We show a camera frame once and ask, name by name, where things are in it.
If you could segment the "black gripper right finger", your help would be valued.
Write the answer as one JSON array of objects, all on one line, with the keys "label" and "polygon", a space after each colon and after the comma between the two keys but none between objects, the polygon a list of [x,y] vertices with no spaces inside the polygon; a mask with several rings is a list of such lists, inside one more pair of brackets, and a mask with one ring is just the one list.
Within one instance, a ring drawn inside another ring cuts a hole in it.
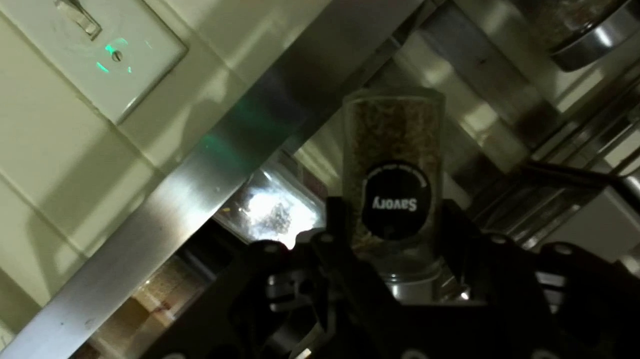
[{"label": "black gripper right finger", "polygon": [[441,207],[439,252],[467,302],[408,304],[429,359],[640,359],[640,278],[574,243],[537,250]]}]

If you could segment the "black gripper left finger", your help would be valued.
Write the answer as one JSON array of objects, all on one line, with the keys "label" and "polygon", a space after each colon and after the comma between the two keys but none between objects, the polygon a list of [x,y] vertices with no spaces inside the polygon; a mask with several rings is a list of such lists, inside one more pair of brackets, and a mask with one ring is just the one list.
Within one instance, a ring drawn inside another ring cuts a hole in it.
[{"label": "black gripper left finger", "polygon": [[347,233],[347,205],[332,197],[325,225],[296,247],[246,247],[141,359],[399,359],[398,300]]}]

